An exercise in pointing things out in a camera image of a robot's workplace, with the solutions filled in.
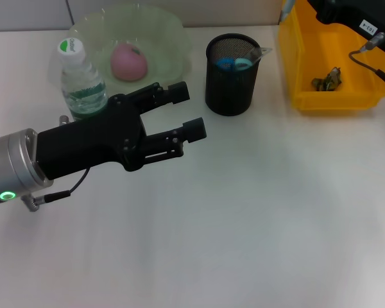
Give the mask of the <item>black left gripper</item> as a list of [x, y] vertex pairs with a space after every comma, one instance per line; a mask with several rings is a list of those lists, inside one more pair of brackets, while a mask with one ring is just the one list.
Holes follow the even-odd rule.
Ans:
[[146, 135], [141, 114], [168, 103], [190, 100], [184, 81], [164, 89], [153, 83], [111, 99], [100, 113], [38, 134], [37, 164], [45, 176], [54, 180], [72, 173], [117, 162], [126, 171], [147, 164], [182, 157], [184, 142], [207, 137], [203, 119], [197, 118], [166, 132]]

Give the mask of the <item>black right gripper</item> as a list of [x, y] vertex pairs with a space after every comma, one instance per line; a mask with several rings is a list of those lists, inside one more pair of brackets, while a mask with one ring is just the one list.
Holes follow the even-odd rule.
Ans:
[[[323, 24], [342, 24], [366, 40], [385, 34], [385, 0], [308, 0]], [[379, 45], [385, 52], [385, 42]]]

